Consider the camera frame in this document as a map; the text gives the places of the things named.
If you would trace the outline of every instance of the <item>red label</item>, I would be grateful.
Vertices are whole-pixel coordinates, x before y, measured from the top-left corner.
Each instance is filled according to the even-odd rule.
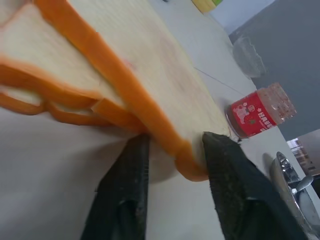
[[[233,103],[231,110],[239,127],[248,137],[277,125],[262,104],[257,92]]]

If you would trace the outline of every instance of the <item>clear plastic bottle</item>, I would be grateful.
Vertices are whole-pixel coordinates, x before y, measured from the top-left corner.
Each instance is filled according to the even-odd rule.
[[[240,138],[248,138],[282,124],[296,113],[279,83],[260,88],[226,109],[229,124]]]

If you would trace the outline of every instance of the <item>yellow object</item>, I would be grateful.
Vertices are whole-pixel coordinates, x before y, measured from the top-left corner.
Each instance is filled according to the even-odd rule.
[[[192,2],[202,13],[210,12],[216,8],[212,0],[192,0]]]

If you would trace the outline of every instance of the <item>white table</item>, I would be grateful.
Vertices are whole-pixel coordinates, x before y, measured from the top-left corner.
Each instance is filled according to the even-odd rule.
[[[221,108],[256,90],[232,58],[227,34],[188,0],[151,0]],[[77,240],[95,187],[131,134],[24,116],[0,109],[0,239]],[[268,175],[277,151],[303,171],[277,127],[243,142]],[[223,240],[207,181],[194,183],[151,146],[147,240]],[[317,209],[316,193],[309,189]]]

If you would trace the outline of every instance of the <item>table surface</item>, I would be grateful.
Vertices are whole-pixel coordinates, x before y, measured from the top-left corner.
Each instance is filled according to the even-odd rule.
[[[232,57],[224,30],[188,0],[150,0],[223,111],[256,90]],[[47,113],[0,109],[0,239],[79,239],[95,188],[133,135],[111,127],[74,126]],[[247,157],[268,176],[281,151],[304,173],[277,127],[244,140]],[[308,189],[317,210],[320,201]],[[147,240],[223,240],[209,182],[190,182],[172,157],[151,144]]]

